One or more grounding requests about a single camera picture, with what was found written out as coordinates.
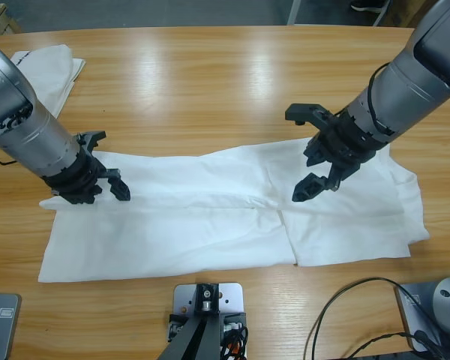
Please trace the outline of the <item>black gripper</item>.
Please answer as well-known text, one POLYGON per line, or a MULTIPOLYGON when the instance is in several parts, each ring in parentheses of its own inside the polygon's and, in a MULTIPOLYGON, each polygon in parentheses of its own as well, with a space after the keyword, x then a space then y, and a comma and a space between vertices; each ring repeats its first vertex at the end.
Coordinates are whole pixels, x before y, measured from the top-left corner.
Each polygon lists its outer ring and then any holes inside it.
POLYGON ((56 175, 44 176, 44 182, 71 204, 93 204, 102 192, 98 179, 107 179, 110 191, 119 201, 130 201, 131 192, 120 171, 107 169, 87 148, 80 148, 76 160, 56 175))
POLYGON ((319 132, 308 142, 304 155, 312 167, 323 162, 331 164, 327 176, 309 173, 297 183, 292 201, 312 200, 323 191, 336 191, 340 183, 369 161, 383 144, 362 131, 347 112, 334 116, 330 112, 312 112, 309 122, 319 132))

